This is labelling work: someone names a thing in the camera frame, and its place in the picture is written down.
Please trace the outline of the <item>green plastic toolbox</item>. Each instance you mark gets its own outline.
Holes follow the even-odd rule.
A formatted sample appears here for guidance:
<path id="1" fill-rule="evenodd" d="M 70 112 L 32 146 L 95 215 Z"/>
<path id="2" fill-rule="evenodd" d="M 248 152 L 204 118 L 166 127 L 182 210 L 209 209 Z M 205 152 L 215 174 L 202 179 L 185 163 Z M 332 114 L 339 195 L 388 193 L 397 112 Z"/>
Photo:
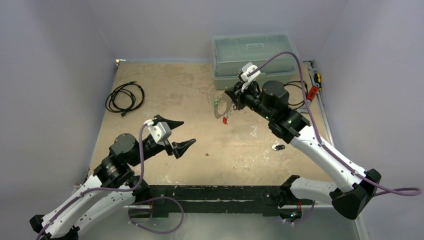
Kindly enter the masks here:
<path id="1" fill-rule="evenodd" d="M 210 59 L 215 89 L 233 87 L 239 80 L 240 69 L 247 63 L 259 67 L 272 56 L 286 51 L 300 58 L 293 39 L 285 32 L 213 37 Z M 256 81 L 263 85 L 269 80 L 287 83 L 299 71 L 294 57 L 284 54 L 272 60 L 260 72 Z"/>

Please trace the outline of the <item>yellow black tool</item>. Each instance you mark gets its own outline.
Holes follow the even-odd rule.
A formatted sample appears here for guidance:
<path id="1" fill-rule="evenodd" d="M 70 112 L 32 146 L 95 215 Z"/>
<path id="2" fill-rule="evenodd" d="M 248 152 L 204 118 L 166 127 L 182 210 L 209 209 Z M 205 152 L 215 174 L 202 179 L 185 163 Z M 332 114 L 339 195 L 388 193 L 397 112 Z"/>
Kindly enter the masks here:
<path id="1" fill-rule="evenodd" d="M 309 76 L 313 86 L 318 88 L 318 90 L 321 90 L 322 89 L 321 75 L 319 74 L 318 70 L 313 66 L 311 62 L 308 62 L 306 65 L 307 65 L 307 69 L 308 69 Z"/>

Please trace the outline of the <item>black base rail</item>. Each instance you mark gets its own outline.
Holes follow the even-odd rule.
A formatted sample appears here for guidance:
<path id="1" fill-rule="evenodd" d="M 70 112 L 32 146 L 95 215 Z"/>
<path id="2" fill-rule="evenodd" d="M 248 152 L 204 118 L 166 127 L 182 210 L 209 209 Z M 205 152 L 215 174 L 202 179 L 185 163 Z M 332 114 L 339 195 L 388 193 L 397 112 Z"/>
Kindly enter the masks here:
<path id="1" fill-rule="evenodd" d="M 261 214 L 285 216 L 283 208 L 296 209 L 311 205 L 299 200 L 279 185 L 151 185 L 148 192 L 136 197 L 140 205 L 131 205 L 129 215 L 135 219 L 167 218 L 171 213 Z"/>

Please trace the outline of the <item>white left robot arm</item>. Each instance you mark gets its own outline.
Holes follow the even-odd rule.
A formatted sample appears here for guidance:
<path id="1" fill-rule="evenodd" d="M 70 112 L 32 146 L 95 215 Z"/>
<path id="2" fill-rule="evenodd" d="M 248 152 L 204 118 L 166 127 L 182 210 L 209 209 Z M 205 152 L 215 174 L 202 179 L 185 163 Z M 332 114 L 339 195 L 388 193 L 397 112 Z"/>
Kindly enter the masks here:
<path id="1" fill-rule="evenodd" d="M 38 240 L 77 240 L 90 225 L 126 205 L 177 200 L 166 195 L 154 196 L 144 180 L 145 160 L 165 151 L 176 159 L 196 142 L 169 142 L 172 130 L 183 121 L 160 115 L 144 122 L 136 138 L 130 133 L 116 137 L 107 157 L 65 202 L 48 214 L 34 215 L 29 223 Z"/>

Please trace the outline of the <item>red handled adjustable wrench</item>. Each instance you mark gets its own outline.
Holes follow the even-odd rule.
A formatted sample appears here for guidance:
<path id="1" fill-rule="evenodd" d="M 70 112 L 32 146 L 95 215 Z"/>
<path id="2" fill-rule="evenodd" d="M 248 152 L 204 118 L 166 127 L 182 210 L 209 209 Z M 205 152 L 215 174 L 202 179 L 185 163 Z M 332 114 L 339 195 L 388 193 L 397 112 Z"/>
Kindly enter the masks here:
<path id="1" fill-rule="evenodd" d="M 299 113 L 307 113 L 308 107 L 310 106 L 311 102 L 313 101 L 313 99 L 315 98 L 315 96 L 317 95 L 319 90 L 320 90 L 319 87 L 317 87 L 315 85 L 312 86 L 312 88 L 309 90 L 309 92 L 306 95 L 306 102 L 300 108 L 298 108 L 296 111 L 299 112 Z"/>

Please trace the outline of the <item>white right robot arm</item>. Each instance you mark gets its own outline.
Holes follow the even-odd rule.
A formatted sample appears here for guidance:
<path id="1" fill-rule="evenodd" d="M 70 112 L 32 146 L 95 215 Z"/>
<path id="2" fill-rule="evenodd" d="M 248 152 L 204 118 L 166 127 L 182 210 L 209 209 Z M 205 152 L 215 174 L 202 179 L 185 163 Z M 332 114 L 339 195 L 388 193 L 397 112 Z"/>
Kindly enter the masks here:
<path id="1" fill-rule="evenodd" d="M 290 94 L 281 82 L 267 81 L 262 87 L 255 81 L 249 86 L 238 82 L 224 93 L 234 110 L 248 107 L 259 114 L 277 138 L 308 156 L 332 180 L 292 175 L 280 187 L 280 206 L 312 200 L 330 204 L 343 217 L 355 220 L 376 195 L 381 174 L 375 169 L 365 170 L 323 140 L 314 125 L 289 106 Z"/>

